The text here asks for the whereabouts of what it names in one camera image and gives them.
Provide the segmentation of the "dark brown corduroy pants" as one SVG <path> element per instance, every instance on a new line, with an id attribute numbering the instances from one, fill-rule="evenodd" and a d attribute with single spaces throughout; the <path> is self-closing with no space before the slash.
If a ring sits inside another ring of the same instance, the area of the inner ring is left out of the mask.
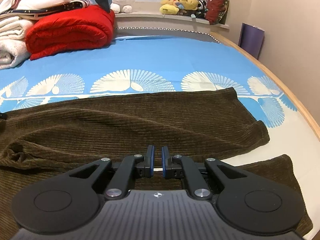
<path id="1" fill-rule="evenodd" d="M 306 211 L 297 228 L 253 235 L 225 222 L 211 202 L 195 200 L 179 178 L 166 179 L 162 147 L 203 163 L 268 144 L 266 125 L 227 88 L 102 96 L 1 114 L 1 239 L 302 239 L 313 227 Z M 119 163 L 155 147 L 153 175 L 109 200 L 87 224 L 64 233 L 18 226 L 11 203 L 23 188 L 101 158 Z M 288 155 L 238 168 L 290 187 L 302 197 Z"/>

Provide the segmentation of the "blue white patterned bed sheet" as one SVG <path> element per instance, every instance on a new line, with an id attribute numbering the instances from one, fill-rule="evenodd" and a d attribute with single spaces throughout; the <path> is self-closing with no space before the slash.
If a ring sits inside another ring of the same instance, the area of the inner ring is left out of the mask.
<path id="1" fill-rule="evenodd" d="M 231 165 L 291 158 L 313 228 L 319 231 L 319 139 L 284 92 L 236 49 L 181 37 L 116 38 L 110 46 L 24 61 L 1 71 L 1 111 L 102 95 L 233 87 L 265 123 L 270 142 L 228 158 Z"/>

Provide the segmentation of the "folded white grey blanket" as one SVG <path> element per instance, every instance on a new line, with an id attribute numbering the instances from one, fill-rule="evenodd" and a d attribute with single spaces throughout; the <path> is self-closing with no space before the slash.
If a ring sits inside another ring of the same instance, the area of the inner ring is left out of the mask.
<path id="1" fill-rule="evenodd" d="M 29 58 L 25 37 L 33 25 L 18 16 L 1 19 L 1 69 L 14 68 Z"/>

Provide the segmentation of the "folded red blanket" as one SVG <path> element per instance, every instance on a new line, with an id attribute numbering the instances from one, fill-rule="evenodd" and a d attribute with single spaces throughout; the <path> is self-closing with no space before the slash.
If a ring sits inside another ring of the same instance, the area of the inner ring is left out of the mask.
<path id="1" fill-rule="evenodd" d="M 57 53 L 109 45 L 116 15 L 98 5 L 46 16 L 27 31 L 25 44 L 31 60 Z"/>

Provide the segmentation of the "window sill ledge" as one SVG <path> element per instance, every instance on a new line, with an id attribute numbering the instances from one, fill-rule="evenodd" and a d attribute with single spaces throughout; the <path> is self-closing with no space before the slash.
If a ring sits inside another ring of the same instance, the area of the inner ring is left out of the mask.
<path id="1" fill-rule="evenodd" d="M 180 15 L 162 15 L 160 13 L 133 12 L 116 14 L 115 26 L 118 28 L 168 28 L 203 33 L 229 32 L 229 25 L 210 25 L 207 20 Z"/>

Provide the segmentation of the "folded white pink bedding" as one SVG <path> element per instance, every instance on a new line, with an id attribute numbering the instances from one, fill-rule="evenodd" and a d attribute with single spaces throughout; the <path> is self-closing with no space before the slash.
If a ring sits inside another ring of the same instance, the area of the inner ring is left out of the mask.
<path id="1" fill-rule="evenodd" d="M 38 20 L 56 12 L 86 8 L 92 4 L 92 0 L 3 0 L 1 20 L 16 16 Z"/>

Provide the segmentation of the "dark red cushion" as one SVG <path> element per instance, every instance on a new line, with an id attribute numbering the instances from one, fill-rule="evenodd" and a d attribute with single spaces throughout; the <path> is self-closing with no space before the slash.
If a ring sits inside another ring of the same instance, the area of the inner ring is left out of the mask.
<path id="1" fill-rule="evenodd" d="M 218 24 L 225 15 L 229 5 L 229 0 L 207 0 L 207 12 L 205 19 L 210 25 Z"/>

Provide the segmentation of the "white plush toy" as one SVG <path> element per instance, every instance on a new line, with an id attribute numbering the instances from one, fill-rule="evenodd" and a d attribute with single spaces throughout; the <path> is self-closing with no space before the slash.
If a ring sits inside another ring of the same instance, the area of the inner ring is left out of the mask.
<path id="1" fill-rule="evenodd" d="M 114 11 L 115 14 L 132 12 L 132 6 L 136 0 L 112 0 L 110 9 Z"/>

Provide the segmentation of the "yellow plush toys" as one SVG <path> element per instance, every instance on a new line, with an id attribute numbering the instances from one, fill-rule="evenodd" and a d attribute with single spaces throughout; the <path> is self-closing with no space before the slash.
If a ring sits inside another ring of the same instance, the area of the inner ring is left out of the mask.
<path id="1" fill-rule="evenodd" d="M 191 18 L 205 18 L 207 3 L 204 0 L 161 0 L 159 12 L 162 15 L 181 15 Z"/>

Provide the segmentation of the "wooden bed frame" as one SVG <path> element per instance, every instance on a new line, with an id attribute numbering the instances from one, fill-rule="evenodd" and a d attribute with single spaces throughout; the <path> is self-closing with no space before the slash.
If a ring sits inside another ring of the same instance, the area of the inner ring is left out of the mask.
<path id="1" fill-rule="evenodd" d="M 309 113 L 307 108 L 302 104 L 302 102 L 291 92 L 291 90 L 276 76 L 274 75 L 266 66 L 264 66 L 260 61 L 254 58 L 251 54 L 240 48 L 234 42 L 230 41 L 229 39 L 225 38 L 221 34 L 217 32 L 211 31 L 210 34 L 216 38 L 222 44 L 232 47 L 236 49 L 238 52 L 242 53 L 246 58 L 248 58 L 253 64 L 255 64 L 262 72 L 265 73 L 283 92 L 284 94 L 291 100 L 291 102 L 296 106 L 298 111 L 301 113 L 303 118 L 309 124 L 311 129 L 313 130 L 316 137 L 319 139 L 320 129 L 319 125 L 317 124 L 316 120 L 313 116 Z"/>

